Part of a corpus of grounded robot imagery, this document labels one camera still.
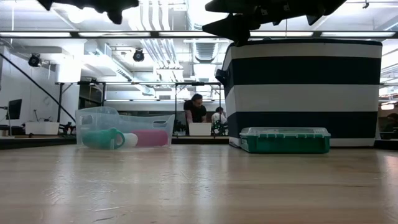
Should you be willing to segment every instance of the teal water bottle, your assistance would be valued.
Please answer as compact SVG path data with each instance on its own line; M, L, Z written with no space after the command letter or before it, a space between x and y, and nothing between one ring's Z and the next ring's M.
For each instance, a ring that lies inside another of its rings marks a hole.
M93 149L118 149L124 145L124 134L116 128L87 131L82 136L83 144Z

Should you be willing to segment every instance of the white stripe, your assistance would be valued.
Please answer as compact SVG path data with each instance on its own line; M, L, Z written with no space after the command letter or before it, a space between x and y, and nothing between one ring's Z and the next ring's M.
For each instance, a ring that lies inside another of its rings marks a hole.
M229 137L229 143L241 146L241 139ZM330 139L331 147L369 147L373 146L374 138L371 139Z
M235 112L363 112L378 110L378 85L235 85L226 97Z
M368 44L291 43L255 44L230 47L225 56L223 70L233 59L256 57L363 57L381 58L382 46Z

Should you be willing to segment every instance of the container lid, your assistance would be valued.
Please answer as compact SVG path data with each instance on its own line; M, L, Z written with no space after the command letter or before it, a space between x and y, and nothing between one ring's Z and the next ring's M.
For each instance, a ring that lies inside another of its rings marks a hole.
M322 135L330 136L326 128L244 128L240 135L259 136L260 134L283 134L284 136Z

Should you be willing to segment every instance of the security camera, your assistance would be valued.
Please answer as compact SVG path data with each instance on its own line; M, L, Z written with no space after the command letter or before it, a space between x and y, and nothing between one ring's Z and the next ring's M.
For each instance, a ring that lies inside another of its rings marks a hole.
M40 54L33 53L30 57L28 64L32 67L41 67L42 66L42 59L40 59Z
M144 53L142 53L142 49L136 49L136 53L132 56L132 59L136 62L141 62L145 59Z

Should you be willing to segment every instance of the computer monitor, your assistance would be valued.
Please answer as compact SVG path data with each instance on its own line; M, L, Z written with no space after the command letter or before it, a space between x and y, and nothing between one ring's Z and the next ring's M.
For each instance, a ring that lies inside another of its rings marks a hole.
M22 107L22 99L19 100L11 100L8 102L8 114L6 115L6 119L19 119L21 115L21 107Z

